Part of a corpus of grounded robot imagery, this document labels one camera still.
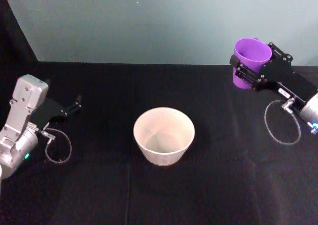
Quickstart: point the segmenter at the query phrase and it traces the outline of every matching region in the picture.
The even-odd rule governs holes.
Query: purple cup
[[[257,39],[244,38],[234,45],[234,54],[243,64],[251,70],[259,72],[267,61],[272,57],[271,48]],[[236,68],[233,67],[233,83],[242,89],[251,89],[251,86],[239,77],[235,76]]]

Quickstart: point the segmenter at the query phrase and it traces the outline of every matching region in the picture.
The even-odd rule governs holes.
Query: light blue wall
[[[318,0],[8,0],[42,61],[227,64],[236,39],[318,65]]]

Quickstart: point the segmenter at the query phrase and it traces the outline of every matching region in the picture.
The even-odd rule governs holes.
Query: black tablecloth
[[[317,68],[295,69],[316,83]],[[46,160],[41,139],[30,158],[2,182],[1,224],[318,223],[317,137],[301,122],[299,143],[275,142],[263,116],[278,97],[236,88],[231,67],[2,66],[1,125],[16,80],[26,73],[49,78],[47,96],[65,106],[81,94],[83,110],[55,125],[72,141],[69,162]],[[196,130],[181,161],[167,168],[147,162],[132,134],[136,118],[160,106],[186,113]],[[268,121],[281,139],[297,137],[293,120],[278,106],[271,108]]]

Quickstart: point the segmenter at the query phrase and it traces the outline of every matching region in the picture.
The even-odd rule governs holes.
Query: cable
[[[70,138],[69,138],[64,132],[62,132],[62,131],[60,131],[60,130],[58,130],[58,129],[46,128],[46,130],[52,130],[52,131],[56,131],[56,132],[59,132],[59,133],[63,134],[63,135],[65,136],[65,138],[68,140],[69,146],[70,146],[70,154],[69,154],[69,156],[68,156],[65,160],[63,160],[63,161],[55,161],[55,160],[52,160],[52,159],[49,157],[49,155],[48,155],[48,147],[49,147],[50,142],[51,142],[51,141],[48,141],[48,143],[47,143],[46,146],[45,146],[45,156],[46,156],[46,158],[47,158],[50,162],[52,162],[52,163],[54,163],[54,164],[63,164],[63,163],[65,163],[65,162],[67,162],[67,161],[70,159],[71,154],[72,154],[72,143],[71,143]]]
[[[294,114],[290,114],[290,115],[293,117],[293,119],[294,119],[294,121],[295,121],[295,123],[296,123],[296,126],[297,126],[297,130],[298,130],[298,137],[297,137],[297,139],[296,139],[295,141],[293,141],[293,142],[283,142],[283,141],[277,139],[277,138],[273,135],[273,133],[271,132],[271,130],[269,129],[269,126],[268,126],[268,123],[267,123],[267,119],[266,119],[266,117],[267,117],[267,111],[268,111],[269,107],[270,107],[272,104],[276,103],[276,102],[281,102],[281,100],[271,101],[271,102],[267,105],[267,107],[266,107],[266,109],[265,109],[264,121],[265,121],[266,128],[267,128],[268,132],[270,133],[271,137],[272,137],[275,141],[277,141],[278,143],[283,144],[283,145],[286,145],[286,146],[294,145],[294,144],[296,144],[296,143],[300,140],[300,138],[301,138],[301,136],[302,136],[302,132],[301,132],[301,129],[300,129],[299,122],[298,122],[298,120],[297,120],[297,118],[295,117]]]

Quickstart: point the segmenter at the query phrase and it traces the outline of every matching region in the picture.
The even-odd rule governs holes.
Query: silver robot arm
[[[0,184],[28,157],[38,144],[39,136],[47,137],[48,143],[55,139],[45,131],[49,123],[63,121],[81,109],[81,96],[70,107],[64,108],[46,98],[48,89],[48,84],[32,75],[18,79],[7,121],[0,132]]]
[[[272,49],[272,57],[258,73],[232,55],[230,64],[236,68],[235,75],[255,91],[268,89],[278,94],[284,111],[299,115],[311,133],[318,133],[318,88],[292,69],[293,57],[290,54],[272,42],[268,46]]]
[[[7,121],[0,132],[2,178],[10,177],[38,143],[35,126],[29,120],[44,102],[48,89],[45,82],[31,75],[18,79]]]

